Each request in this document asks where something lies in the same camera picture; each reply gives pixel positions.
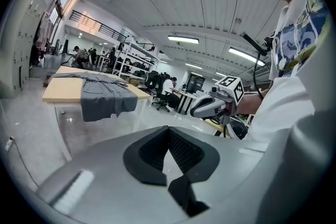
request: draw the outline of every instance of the reflective floor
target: reflective floor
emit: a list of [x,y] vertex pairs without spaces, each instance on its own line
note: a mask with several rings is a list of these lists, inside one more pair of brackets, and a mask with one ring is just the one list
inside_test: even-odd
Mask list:
[[[2,109],[0,111],[1,144],[5,144],[10,135],[15,138],[22,158],[38,185],[66,162],[50,132],[47,105],[42,102],[44,90],[42,79],[30,79],[18,97],[1,100],[5,115]],[[157,111],[156,108],[147,102],[140,116],[140,130],[169,125],[185,127],[205,135],[213,133],[213,129],[200,119],[176,112]],[[64,115],[58,113],[58,122],[72,156],[95,143],[131,133],[133,121],[139,116],[135,111],[122,113],[118,118],[113,115],[110,119],[84,122],[80,107],[65,108],[65,112]],[[14,176],[30,189],[36,190],[37,186],[26,172],[15,145],[10,148],[7,161]]]

